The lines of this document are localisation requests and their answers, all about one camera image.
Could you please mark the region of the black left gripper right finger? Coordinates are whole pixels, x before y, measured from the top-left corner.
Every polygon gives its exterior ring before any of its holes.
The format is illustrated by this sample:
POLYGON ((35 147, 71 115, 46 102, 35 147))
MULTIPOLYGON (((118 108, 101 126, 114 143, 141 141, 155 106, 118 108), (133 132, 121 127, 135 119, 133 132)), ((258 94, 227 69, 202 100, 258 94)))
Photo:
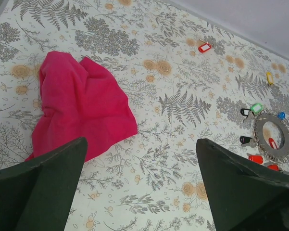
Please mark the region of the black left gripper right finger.
POLYGON ((289 175, 209 139, 196 154, 216 230, 289 231, 289 175))

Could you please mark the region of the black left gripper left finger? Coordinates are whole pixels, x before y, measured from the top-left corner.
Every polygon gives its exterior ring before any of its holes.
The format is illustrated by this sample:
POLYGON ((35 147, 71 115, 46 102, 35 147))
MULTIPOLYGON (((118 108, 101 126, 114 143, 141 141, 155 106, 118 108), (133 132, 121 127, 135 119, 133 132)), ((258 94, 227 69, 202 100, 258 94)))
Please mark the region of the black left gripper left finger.
POLYGON ((88 143, 77 138, 0 170, 0 231, 63 231, 88 143))

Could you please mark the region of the large metal keyring with keys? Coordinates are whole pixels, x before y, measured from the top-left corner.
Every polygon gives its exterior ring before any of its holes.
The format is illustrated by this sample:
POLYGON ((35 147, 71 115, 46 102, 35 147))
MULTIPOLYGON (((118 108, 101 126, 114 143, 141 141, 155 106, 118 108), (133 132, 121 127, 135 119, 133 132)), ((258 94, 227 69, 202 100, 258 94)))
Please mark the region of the large metal keyring with keys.
POLYGON ((239 138, 241 147, 257 148, 258 154, 247 154, 248 159, 271 170, 289 175, 289 122, 284 112, 264 110, 259 103, 240 110, 244 123, 251 124, 251 136, 239 138))

